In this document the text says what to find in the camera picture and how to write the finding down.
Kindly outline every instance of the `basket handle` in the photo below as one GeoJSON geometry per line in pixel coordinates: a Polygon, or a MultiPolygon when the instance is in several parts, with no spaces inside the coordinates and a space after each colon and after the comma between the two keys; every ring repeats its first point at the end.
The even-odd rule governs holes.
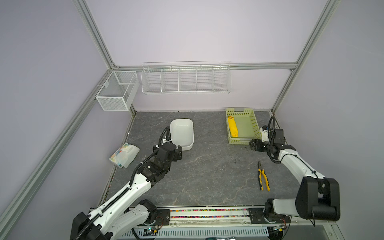
{"type": "Polygon", "coordinates": [[[243,112],[244,110],[244,108],[233,108],[234,112],[243,112]]]}

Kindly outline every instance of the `white plastic basin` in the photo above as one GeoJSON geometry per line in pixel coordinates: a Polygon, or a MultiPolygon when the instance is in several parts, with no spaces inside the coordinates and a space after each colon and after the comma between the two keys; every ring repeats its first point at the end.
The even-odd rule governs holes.
{"type": "Polygon", "coordinates": [[[171,141],[176,146],[183,147],[183,151],[189,150],[193,146],[193,122],[191,119],[182,118],[175,119],[170,123],[169,132],[171,133],[171,141]]]}

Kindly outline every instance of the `perforated metal strip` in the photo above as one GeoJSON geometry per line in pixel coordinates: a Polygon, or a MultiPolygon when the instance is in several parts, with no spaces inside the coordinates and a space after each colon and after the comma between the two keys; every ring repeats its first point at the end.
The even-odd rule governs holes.
{"type": "MultiPolygon", "coordinates": [[[[144,228],[136,230],[137,235],[143,237],[144,228]]],[[[268,237],[266,227],[193,227],[193,228],[163,228],[160,229],[156,238],[199,238],[208,237],[268,237]]],[[[135,238],[131,231],[125,233],[119,239],[135,238]]]]}

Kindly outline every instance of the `white wire rack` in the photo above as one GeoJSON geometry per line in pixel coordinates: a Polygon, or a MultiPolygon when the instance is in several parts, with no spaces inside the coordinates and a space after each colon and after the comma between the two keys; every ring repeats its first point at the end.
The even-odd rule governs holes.
{"type": "Polygon", "coordinates": [[[144,67],[141,79],[145,94],[229,93],[232,87],[229,64],[144,67]]]}
{"type": "Polygon", "coordinates": [[[105,111],[129,111],[139,85],[135,71],[112,71],[96,99],[105,111]]]}

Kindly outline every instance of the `white plastic package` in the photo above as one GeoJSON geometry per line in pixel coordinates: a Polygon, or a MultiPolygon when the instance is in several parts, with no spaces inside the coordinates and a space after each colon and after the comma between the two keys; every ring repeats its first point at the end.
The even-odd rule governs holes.
{"type": "Polygon", "coordinates": [[[135,159],[140,149],[132,144],[125,143],[109,159],[119,168],[128,167],[135,159]]]}

